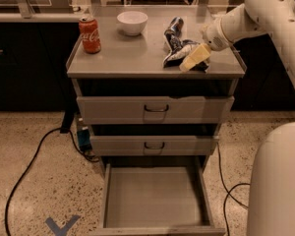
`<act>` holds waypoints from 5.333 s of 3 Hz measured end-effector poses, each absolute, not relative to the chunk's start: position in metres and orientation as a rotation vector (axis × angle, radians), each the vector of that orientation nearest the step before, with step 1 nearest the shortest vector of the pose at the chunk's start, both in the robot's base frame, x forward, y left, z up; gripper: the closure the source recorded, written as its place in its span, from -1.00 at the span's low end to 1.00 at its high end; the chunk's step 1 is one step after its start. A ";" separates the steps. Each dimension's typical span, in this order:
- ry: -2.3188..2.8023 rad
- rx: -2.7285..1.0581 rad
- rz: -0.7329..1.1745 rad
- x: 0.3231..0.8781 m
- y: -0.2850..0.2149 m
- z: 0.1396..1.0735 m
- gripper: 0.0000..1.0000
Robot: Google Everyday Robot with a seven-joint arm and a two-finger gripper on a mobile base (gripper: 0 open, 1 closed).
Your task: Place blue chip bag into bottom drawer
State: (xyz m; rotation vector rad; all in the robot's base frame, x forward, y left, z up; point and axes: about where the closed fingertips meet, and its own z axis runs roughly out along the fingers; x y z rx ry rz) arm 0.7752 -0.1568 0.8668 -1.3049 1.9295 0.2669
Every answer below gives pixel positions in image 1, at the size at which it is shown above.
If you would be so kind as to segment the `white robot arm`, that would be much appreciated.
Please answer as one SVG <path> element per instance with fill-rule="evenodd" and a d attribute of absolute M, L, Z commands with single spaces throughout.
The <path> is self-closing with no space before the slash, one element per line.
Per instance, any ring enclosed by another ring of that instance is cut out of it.
<path fill-rule="evenodd" d="M 295 1 L 244 0 L 203 29 L 204 42 L 180 69 L 188 71 L 236 41 L 266 33 L 295 86 Z M 295 122 L 269 133 L 253 164 L 247 236 L 295 236 Z"/>

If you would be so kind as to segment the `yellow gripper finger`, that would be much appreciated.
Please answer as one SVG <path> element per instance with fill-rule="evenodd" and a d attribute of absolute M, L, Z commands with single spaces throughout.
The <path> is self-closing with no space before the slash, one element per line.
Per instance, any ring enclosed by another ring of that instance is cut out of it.
<path fill-rule="evenodd" d="M 194 50 L 184 58 L 183 62 L 179 65 L 179 68 L 182 72 L 187 72 L 201 62 L 204 62 L 209 56 L 210 53 L 205 50 Z"/>
<path fill-rule="evenodd" d="M 201 43 L 189 53 L 188 57 L 193 61 L 203 62 L 210 56 L 210 53 L 210 47 L 206 43 Z"/>

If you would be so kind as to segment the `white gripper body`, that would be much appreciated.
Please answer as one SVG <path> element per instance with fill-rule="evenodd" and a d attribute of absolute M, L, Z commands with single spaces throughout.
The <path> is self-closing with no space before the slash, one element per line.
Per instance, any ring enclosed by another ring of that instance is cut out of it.
<path fill-rule="evenodd" d="M 212 51 L 221 51 L 233 44 L 231 34 L 233 25 L 225 17 L 214 19 L 202 28 L 204 43 L 206 43 Z"/>

